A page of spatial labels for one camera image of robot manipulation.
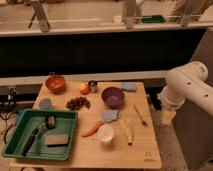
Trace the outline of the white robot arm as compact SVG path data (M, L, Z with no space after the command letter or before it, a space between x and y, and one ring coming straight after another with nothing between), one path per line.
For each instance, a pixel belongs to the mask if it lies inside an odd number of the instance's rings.
M165 76L166 86L159 95L162 105L177 110L188 99L213 116L213 87L205 82L207 77L208 69L199 61L169 70Z

